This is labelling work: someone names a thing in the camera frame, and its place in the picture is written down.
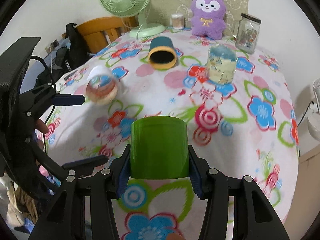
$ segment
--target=chair backrest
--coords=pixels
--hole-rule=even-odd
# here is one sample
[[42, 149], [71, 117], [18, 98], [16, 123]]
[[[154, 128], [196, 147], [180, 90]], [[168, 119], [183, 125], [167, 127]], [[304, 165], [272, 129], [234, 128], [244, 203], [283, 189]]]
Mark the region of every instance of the chair backrest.
[[76, 28], [84, 37], [91, 53], [98, 53], [108, 45], [106, 34], [111, 42], [121, 36], [120, 28], [126, 33], [130, 31], [129, 27], [136, 27], [135, 17], [118, 18], [103, 17], [97, 18], [78, 25]]

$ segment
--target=stuffed animal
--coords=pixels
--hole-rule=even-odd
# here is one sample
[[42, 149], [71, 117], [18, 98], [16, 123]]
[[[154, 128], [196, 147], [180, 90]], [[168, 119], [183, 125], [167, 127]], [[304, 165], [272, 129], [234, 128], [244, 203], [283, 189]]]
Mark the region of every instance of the stuffed animal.
[[223, 20], [226, 6], [223, 0], [192, 0], [191, 10], [193, 35], [208, 36], [214, 40], [222, 38], [222, 32], [226, 28]]

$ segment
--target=green fan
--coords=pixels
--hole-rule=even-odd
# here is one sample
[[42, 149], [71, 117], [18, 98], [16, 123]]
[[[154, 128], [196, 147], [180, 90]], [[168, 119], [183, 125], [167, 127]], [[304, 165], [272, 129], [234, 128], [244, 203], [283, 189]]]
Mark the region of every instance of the green fan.
[[161, 24], [147, 24], [145, 8], [150, 0], [100, 0], [102, 6], [116, 17], [131, 17], [138, 15], [139, 26], [130, 31], [131, 37], [147, 37], [159, 34], [165, 30]]

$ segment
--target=green cup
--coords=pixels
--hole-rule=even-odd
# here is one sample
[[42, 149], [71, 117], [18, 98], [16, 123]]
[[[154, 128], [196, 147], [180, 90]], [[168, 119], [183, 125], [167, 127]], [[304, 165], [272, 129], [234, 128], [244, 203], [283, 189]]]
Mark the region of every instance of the green cup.
[[188, 177], [187, 124], [171, 116], [135, 121], [131, 126], [130, 166], [135, 179]]

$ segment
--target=floral tablecloth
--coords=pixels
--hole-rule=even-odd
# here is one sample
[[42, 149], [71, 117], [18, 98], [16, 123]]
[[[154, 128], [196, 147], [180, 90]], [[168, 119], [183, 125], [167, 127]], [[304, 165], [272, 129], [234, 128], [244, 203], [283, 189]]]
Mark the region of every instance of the floral tablecloth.
[[[192, 36], [189, 29], [169, 28], [161, 35], [172, 39], [179, 57], [179, 65], [172, 69], [157, 71], [148, 64], [152, 37], [136, 41], [126, 34], [59, 80], [61, 93], [85, 94], [90, 70], [103, 65], [128, 92], [106, 106], [86, 98], [82, 106], [57, 107], [45, 136], [49, 156], [62, 165], [107, 155], [107, 167], [130, 142], [132, 122], [145, 116], [175, 116], [188, 124], [188, 140], [199, 157], [227, 176], [252, 176], [284, 222], [298, 174], [298, 135], [277, 60], [259, 50], [247, 55], [228, 38]], [[217, 85], [204, 75], [209, 46], [216, 43], [240, 57], [231, 84]], [[114, 201], [124, 240], [164, 240], [171, 232], [197, 239], [205, 208], [206, 201], [198, 200], [188, 178], [131, 179], [125, 194]], [[227, 239], [232, 238], [233, 209], [230, 197]]]

